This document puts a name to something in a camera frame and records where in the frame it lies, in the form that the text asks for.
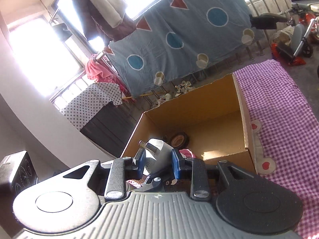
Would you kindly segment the white USB charger plug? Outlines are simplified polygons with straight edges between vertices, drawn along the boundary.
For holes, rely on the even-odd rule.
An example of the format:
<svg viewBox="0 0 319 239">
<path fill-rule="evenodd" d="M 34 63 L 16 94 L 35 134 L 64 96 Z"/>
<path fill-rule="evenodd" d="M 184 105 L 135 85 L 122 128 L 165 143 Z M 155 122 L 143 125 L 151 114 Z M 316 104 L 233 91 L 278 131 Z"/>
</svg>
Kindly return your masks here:
<svg viewBox="0 0 319 239">
<path fill-rule="evenodd" d="M 155 174 L 171 166 L 173 147 L 160 139 L 150 139 L 148 142 L 139 141 L 140 148 L 146 153 L 146 165 L 143 174 Z"/>
</svg>

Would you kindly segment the brown cardboard box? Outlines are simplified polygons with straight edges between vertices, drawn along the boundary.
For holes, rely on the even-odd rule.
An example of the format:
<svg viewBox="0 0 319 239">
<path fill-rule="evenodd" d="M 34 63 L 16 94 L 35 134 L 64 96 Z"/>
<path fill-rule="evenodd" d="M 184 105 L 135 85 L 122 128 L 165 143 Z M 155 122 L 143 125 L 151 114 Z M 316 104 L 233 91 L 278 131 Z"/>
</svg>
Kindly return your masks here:
<svg viewBox="0 0 319 239">
<path fill-rule="evenodd" d="M 122 155 L 134 157 L 139 141 L 171 139 L 184 132 L 187 148 L 206 164 L 230 161 L 255 173 L 248 108 L 233 74 L 144 112 Z"/>
</svg>

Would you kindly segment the polka dot cloth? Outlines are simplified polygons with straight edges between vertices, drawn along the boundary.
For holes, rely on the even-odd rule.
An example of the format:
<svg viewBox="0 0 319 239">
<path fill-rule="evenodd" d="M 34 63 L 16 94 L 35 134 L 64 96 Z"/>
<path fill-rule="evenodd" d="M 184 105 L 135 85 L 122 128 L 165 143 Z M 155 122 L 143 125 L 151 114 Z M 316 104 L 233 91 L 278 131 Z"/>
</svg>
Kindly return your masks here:
<svg viewBox="0 0 319 239">
<path fill-rule="evenodd" d="M 93 83 L 59 110 L 79 131 L 106 105 L 122 105 L 122 92 L 118 84 Z"/>
</svg>

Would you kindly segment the white brown sneaker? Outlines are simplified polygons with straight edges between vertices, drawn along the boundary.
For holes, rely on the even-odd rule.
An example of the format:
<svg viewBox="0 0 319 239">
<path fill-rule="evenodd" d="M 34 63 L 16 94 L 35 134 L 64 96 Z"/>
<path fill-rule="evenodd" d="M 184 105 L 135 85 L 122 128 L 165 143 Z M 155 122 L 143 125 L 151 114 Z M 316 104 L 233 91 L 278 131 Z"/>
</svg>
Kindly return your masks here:
<svg viewBox="0 0 319 239">
<path fill-rule="evenodd" d="M 188 93 L 194 89 L 190 81 L 182 81 L 179 85 L 175 86 L 177 93 Z"/>
</svg>

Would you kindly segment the purple checkered cloth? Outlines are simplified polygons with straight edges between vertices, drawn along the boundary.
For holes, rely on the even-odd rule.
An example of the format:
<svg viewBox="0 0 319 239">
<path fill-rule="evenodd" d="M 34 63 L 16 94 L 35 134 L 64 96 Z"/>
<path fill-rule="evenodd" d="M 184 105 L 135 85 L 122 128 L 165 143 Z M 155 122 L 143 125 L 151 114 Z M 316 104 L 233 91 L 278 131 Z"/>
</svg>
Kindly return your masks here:
<svg viewBox="0 0 319 239">
<path fill-rule="evenodd" d="M 275 161 L 265 177 L 295 192 L 303 202 L 297 233 L 318 238 L 318 120 L 305 96 L 275 60 L 234 73 L 264 157 Z"/>
</svg>

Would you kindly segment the pink garment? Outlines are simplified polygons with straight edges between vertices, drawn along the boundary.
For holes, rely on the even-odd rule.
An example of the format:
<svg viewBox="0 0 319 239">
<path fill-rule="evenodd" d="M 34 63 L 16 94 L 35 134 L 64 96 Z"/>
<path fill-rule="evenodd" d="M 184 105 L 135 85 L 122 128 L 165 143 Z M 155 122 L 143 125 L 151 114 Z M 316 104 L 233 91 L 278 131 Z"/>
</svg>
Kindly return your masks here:
<svg viewBox="0 0 319 239">
<path fill-rule="evenodd" d="M 93 54 L 85 66 L 85 73 L 90 80 L 98 83 L 114 83 L 118 84 L 121 92 L 126 96 L 130 96 L 124 83 L 118 75 L 106 63 L 100 63 L 96 60 L 96 54 Z"/>
</svg>

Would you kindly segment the black printed box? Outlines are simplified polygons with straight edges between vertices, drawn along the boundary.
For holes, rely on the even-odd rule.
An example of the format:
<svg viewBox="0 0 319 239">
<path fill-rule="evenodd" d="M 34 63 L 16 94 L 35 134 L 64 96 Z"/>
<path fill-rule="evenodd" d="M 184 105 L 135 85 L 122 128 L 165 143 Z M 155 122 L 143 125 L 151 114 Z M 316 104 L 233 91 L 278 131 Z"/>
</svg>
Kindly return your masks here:
<svg viewBox="0 0 319 239">
<path fill-rule="evenodd" d="M 27 151 L 7 155 L 1 161 L 1 195 L 17 196 L 37 182 L 38 176 Z"/>
</svg>

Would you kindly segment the blue sheet with shapes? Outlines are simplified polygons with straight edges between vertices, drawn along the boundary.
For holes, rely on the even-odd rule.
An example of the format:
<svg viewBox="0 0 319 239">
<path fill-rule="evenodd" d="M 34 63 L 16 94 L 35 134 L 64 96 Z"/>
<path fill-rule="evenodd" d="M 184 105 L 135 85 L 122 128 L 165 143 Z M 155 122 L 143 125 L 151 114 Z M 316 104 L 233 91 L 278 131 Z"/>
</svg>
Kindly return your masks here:
<svg viewBox="0 0 319 239">
<path fill-rule="evenodd" d="M 264 37 L 244 0 L 160 0 L 136 30 L 111 42 L 109 60 L 130 94 L 201 71 Z"/>
</svg>

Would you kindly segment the dark hanging coat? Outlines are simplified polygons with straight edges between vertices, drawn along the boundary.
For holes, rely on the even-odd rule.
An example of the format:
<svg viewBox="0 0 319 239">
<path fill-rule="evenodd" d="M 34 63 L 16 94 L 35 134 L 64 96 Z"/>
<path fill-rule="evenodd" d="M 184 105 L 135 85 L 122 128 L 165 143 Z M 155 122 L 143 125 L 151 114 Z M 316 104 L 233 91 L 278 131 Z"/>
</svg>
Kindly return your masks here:
<svg viewBox="0 0 319 239">
<path fill-rule="evenodd" d="M 108 46 L 136 30 L 124 0 L 72 0 L 72 4 L 88 41 L 100 37 Z"/>
</svg>

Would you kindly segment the black padded seat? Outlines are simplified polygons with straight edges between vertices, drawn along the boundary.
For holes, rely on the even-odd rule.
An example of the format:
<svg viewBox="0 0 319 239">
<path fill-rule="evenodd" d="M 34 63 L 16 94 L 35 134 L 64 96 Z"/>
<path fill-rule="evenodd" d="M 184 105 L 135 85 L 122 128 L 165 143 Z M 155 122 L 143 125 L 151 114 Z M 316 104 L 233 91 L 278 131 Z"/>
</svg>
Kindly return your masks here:
<svg viewBox="0 0 319 239">
<path fill-rule="evenodd" d="M 273 13 L 263 13 L 256 17 L 249 15 L 249 17 L 251 27 L 259 30 L 275 30 L 277 29 L 277 23 L 286 23 L 288 21 L 286 16 Z"/>
</svg>

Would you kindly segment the black wheelchair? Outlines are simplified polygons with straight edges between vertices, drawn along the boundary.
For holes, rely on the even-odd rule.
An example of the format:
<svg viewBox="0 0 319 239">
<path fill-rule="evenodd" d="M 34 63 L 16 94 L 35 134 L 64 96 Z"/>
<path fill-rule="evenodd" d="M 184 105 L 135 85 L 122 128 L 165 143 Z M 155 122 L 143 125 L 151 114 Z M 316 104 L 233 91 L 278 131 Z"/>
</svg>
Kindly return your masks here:
<svg viewBox="0 0 319 239">
<path fill-rule="evenodd" d="M 290 44 L 276 42 L 271 45 L 271 52 L 274 59 L 302 65 L 301 57 L 310 58 L 314 53 L 311 43 L 318 40 L 318 0 L 291 0 L 291 9 L 286 12 L 291 14 L 286 24 L 294 27 Z"/>
</svg>

